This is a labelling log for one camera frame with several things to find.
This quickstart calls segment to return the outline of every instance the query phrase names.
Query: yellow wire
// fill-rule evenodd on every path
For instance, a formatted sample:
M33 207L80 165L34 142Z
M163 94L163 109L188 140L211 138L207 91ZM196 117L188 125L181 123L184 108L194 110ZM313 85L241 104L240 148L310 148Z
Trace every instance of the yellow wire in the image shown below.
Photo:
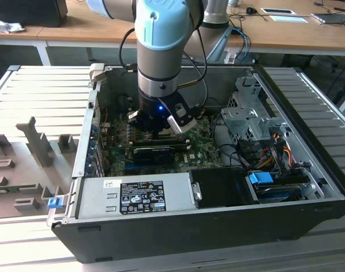
M124 160L129 161L130 163L134 163L134 162L133 162L133 161L131 161L131 160L127 160L127 159L124 159Z
M273 160L274 160L274 157L271 156L268 160L266 160L266 161L265 161L264 163L262 163L259 167L257 167L257 169L266 166L268 163L272 162Z

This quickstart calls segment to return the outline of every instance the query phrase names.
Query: floor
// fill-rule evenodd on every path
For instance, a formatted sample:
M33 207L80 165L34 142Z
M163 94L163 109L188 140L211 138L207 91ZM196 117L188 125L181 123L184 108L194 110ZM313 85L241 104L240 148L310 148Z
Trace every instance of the floor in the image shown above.
M93 48L92 52L95 58L94 62L119 64L118 49ZM52 65L79 66L92 63L87 58L85 48L52 47L48 48L48 54ZM282 54L259 54L258 60L264 66L280 67L283 64L283 57ZM136 62L136 50L125 49L123 58L126 63ZM328 90L333 80L345 67L345 57L337 57L336 59L338 60L338 67L334 73L332 73L331 63L329 62L331 60L324 56L315 56L310 61L310 65L304 69L305 74L324 92ZM285 66L303 67L307 60L307 56L292 55L289 61L285 63ZM32 46L0 45L0 78L10 65L41 65L41 61L36 48ZM338 89L344 84L345 71L333 86L329 98L333 99Z

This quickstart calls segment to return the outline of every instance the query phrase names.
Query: paper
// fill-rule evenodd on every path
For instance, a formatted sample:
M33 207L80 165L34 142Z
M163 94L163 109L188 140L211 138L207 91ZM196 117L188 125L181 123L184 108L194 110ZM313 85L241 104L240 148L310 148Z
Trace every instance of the paper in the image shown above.
M0 21L0 31L3 33L9 34L10 32L23 30L25 30L25 28L23 28L19 23L5 23L3 21Z
M276 16L270 15L271 19L276 22L294 22L294 23L307 23L304 18L301 17L292 17L292 16Z

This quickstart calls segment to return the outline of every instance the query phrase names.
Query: black plastic cover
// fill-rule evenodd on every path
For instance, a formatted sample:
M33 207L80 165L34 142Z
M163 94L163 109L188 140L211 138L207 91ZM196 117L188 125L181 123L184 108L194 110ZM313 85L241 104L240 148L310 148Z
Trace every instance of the black plastic cover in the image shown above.
M190 181L198 183L202 200L198 207L232 207L254 204L245 177L239 168L208 168L189 171Z

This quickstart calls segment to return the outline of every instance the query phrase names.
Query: blue latch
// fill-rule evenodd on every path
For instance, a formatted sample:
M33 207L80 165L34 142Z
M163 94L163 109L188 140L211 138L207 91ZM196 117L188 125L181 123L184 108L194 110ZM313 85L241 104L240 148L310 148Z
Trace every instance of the blue latch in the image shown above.
M252 184L274 183L271 174L268 172L253 172L249 175Z
M48 201L49 209L61 209L63 208L63 197L52 197Z

